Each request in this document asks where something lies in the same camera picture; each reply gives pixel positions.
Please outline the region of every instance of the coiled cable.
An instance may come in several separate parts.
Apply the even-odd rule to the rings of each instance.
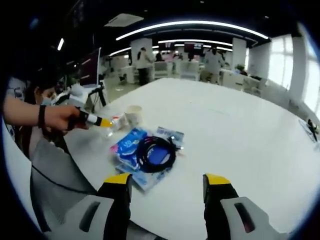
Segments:
[[[136,160],[142,171],[146,173],[161,172],[171,168],[176,160],[176,151],[180,148],[173,143],[174,137],[168,137],[167,140],[157,136],[147,136],[142,139],[136,148]],[[148,159],[150,150],[154,147],[167,150],[169,158],[161,164],[153,164]]]

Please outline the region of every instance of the white pillar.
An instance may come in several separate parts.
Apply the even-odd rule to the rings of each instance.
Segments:
[[[307,54],[303,37],[293,37],[292,44],[293,70],[289,94],[290,98],[298,104],[303,101],[303,94],[306,83]]]
[[[232,44],[232,70],[234,70],[238,64],[245,65],[247,42],[234,37]]]
[[[152,39],[151,38],[141,38],[134,40],[130,43],[132,64],[134,65],[137,61],[138,52],[141,48],[145,48],[149,58],[153,58],[152,49]]]

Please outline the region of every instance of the black wristband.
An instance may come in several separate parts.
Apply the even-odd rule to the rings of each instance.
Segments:
[[[40,105],[39,116],[38,116],[38,127],[40,129],[46,125],[45,124],[45,110],[46,110],[46,105]]]

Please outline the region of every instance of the office desk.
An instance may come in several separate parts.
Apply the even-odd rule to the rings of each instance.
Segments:
[[[108,104],[101,116],[143,109],[144,125],[183,132],[183,156],[149,192],[132,187],[131,220],[165,239],[206,239],[203,174],[228,178],[239,196],[290,232],[310,210],[320,187],[320,154],[298,117],[255,96],[203,82],[164,78]],[[65,136],[83,175],[99,189],[115,173],[109,148],[126,131],[106,138],[102,128]]]

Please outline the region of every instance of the person's hand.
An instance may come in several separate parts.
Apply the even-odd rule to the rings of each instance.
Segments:
[[[44,123],[46,127],[65,131],[68,129],[69,118],[79,117],[80,110],[72,105],[47,106],[44,111]],[[76,128],[88,129],[85,124],[77,124]]]

